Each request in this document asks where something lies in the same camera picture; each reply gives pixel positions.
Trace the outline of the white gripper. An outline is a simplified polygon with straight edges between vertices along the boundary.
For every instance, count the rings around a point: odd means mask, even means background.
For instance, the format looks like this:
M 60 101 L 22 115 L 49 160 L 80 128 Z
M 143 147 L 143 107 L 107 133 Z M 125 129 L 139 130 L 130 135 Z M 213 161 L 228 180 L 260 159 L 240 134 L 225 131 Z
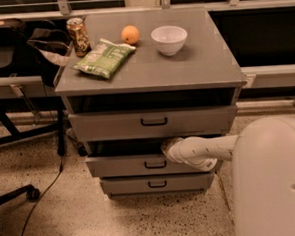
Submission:
M 196 164 L 198 156 L 193 149 L 194 137 L 174 137 L 164 141 L 160 149 L 170 161 L 184 164 Z

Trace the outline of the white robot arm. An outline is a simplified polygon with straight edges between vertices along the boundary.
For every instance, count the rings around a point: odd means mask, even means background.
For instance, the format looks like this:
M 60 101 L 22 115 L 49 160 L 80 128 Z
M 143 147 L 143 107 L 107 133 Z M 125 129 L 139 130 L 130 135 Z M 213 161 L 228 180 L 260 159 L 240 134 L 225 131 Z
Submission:
M 172 138 L 167 159 L 205 171 L 214 158 L 232 165 L 236 236 L 295 236 L 295 118 L 255 120 L 235 136 Z

